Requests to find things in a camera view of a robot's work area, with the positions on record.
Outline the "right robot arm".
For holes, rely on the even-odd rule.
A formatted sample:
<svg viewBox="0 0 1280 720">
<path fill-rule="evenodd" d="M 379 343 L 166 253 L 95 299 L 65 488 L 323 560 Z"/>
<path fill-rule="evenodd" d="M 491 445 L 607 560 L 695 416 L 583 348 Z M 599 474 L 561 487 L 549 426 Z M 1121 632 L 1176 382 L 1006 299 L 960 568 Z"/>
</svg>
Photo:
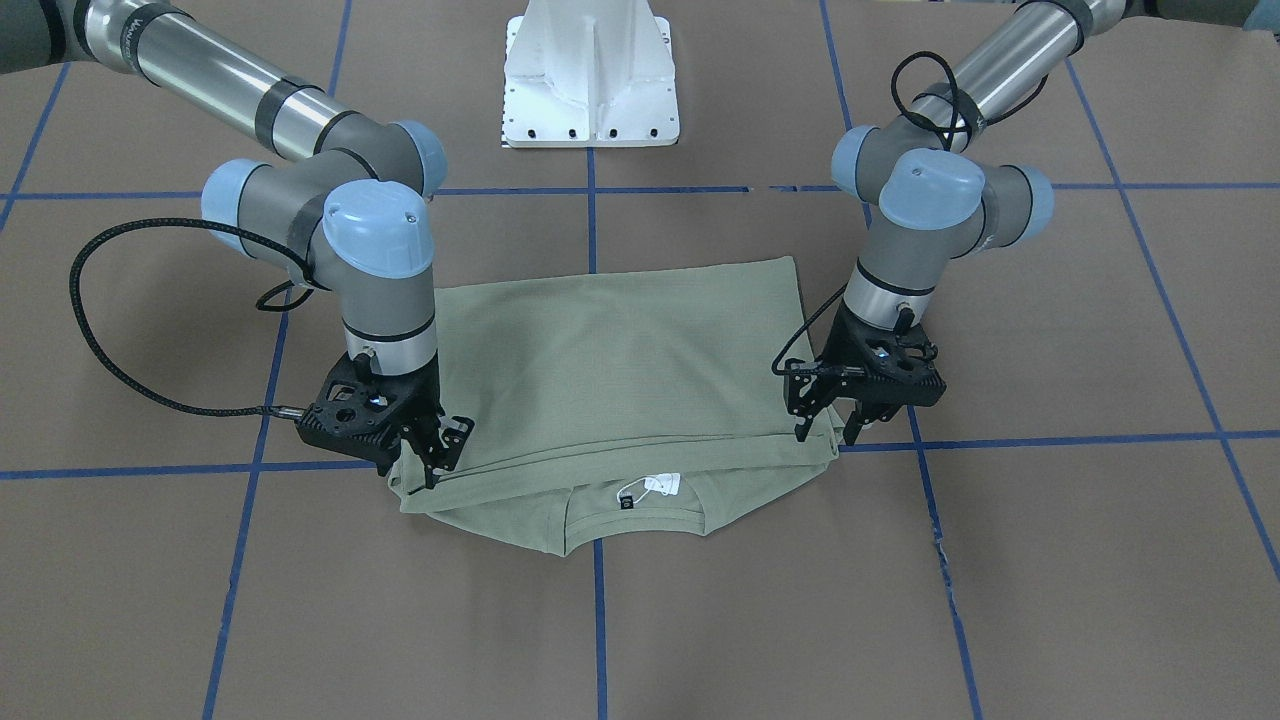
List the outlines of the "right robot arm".
<svg viewBox="0 0 1280 720">
<path fill-rule="evenodd" d="M 93 237 L 70 269 L 73 313 L 95 357 L 136 392 L 168 398 L 124 373 L 102 351 L 81 299 L 91 254 L 151 227 L 201 228 L 246 258 L 270 263 L 303 292 L 340 305 L 346 351 L 307 407 L 192 407 L 201 416 L 274 416 L 314 447 L 372 462 L 385 477 L 404 448 L 422 464 L 419 489 L 454 470 L 474 429 L 440 400 L 434 241 L 429 199 L 448 163 L 440 140 L 417 122 L 380 123 L 316 85 L 160 1 L 51 1 L 49 20 L 72 29 L 68 47 L 151 85 L 251 135 L 284 160 L 233 160 L 201 195 L 201 218 L 159 218 Z"/>
</svg>

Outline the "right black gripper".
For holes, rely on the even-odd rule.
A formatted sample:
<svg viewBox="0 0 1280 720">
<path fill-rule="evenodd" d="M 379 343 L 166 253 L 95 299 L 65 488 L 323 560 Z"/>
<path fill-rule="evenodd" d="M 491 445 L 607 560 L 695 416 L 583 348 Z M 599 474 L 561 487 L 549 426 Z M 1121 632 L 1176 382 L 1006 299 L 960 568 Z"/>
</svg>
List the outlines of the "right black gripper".
<svg viewBox="0 0 1280 720">
<path fill-rule="evenodd" d="M 426 489 L 456 469 L 474 428 L 468 416 L 443 415 L 436 357 L 416 372 L 379 375 L 369 360 L 343 355 L 296 423 L 306 445 L 371 462 L 380 477 L 406 442 L 422 464 Z"/>
</svg>

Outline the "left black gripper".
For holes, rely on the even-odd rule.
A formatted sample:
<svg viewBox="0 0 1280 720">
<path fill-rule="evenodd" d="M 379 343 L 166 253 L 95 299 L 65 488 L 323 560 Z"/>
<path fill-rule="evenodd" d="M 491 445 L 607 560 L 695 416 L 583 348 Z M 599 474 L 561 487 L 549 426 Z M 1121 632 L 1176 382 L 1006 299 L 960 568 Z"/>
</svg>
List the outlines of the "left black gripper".
<svg viewBox="0 0 1280 720">
<path fill-rule="evenodd" d="M 908 329 L 882 329 L 835 302 L 836 318 L 815 361 L 774 360 L 783 377 L 785 402 L 796 419 L 795 438 L 804 442 L 815 419 L 835 400 L 854 398 L 842 430 L 842 445 L 854 446 L 861 429 L 890 421 L 896 407 L 936 405 L 947 386 L 934 365 L 938 350 L 916 323 Z"/>
</svg>

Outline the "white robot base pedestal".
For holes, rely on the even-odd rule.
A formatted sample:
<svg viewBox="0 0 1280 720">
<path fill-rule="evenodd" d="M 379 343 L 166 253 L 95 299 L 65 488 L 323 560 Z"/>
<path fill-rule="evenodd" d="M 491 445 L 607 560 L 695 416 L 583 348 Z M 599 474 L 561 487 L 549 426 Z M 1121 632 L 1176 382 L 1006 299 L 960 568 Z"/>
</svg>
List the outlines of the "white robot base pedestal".
<svg viewBox="0 0 1280 720">
<path fill-rule="evenodd" d="M 530 1 L 506 24 L 500 141 L 508 149 L 678 142 L 669 22 L 648 1 Z"/>
</svg>

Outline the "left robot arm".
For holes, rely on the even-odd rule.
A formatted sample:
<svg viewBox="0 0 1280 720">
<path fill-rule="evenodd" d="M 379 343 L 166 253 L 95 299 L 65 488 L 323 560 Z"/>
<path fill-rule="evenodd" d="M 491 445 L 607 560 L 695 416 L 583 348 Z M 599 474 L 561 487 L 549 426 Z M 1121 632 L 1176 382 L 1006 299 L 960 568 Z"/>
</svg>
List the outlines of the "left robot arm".
<svg viewBox="0 0 1280 720">
<path fill-rule="evenodd" d="M 838 141 L 832 179 L 874 213 L 847 284 L 831 299 L 837 313 L 823 350 L 813 361 L 774 360 L 799 441 L 837 398 L 855 404 L 846 445 L 902 407 L 940 401 L 946 384 L 922 319 L 947 263 L 1028 240 L 1053 213 L 1043 173 L 982 165 L 964 152 L 1125 10 L 1123 1 L 1023 1 L 959 64 L 943 64 L 942 82 L 910 102 L 895 97 L 892 123 L 859 126 Z"/>
</svg>

